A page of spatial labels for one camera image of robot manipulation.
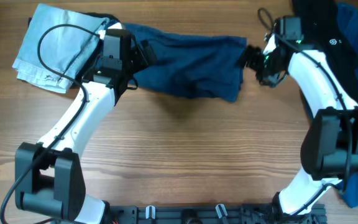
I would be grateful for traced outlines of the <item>dark blue denim shorts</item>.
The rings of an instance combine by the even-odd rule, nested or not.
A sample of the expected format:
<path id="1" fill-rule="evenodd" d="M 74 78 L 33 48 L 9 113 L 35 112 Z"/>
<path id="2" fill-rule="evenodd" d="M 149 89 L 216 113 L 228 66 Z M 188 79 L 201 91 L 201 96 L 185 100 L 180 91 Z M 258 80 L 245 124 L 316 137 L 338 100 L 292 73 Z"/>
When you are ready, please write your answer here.
<path id="1" fill-rule="evenodd" d="M 134 75 L 139 87 L 185 98 L 237 100 L 245 37 L 183 35 L 132 23 L 124 27 L 138 41 L 146 40 L 157 56 L 155 65 Z"/>

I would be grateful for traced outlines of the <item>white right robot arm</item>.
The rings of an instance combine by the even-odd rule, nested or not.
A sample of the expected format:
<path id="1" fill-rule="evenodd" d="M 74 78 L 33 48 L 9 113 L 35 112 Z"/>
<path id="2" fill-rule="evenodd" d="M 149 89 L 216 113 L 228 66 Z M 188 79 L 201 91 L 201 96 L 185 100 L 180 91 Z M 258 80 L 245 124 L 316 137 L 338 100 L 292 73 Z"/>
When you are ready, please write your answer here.
<path id="1" fill-rule="evenodd" d="M 275 87 L 289 75 L 311 113 L 300 149 L 301 169 L 278 195 L 284 218 L 306 215 L 329 189 L 348 191 L 358 173 L 358 103 L 328 65 L 323 49 L 305 40 L 268 37 L 264 49 L 248 45 L 239 58 L 261 85 Z"/>

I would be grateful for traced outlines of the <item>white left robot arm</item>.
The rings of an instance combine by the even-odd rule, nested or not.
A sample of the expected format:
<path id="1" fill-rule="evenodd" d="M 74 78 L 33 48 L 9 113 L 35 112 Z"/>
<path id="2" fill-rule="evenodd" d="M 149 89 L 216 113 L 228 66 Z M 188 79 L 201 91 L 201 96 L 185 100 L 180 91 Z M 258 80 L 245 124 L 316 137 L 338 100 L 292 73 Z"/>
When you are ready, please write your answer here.
<path id="1" fill-rule="evenodd" d="M 58 123 L 15 155 L 16 207 L 57 223 L 109 223 L 109 203 L 90 196 L 80 164 L 99 122 L 129 89 L 134 74 L 155 64 L 148 41 L 124 30 L 105 35 L 103 49 L 79 82 L 80 92 Z"/>

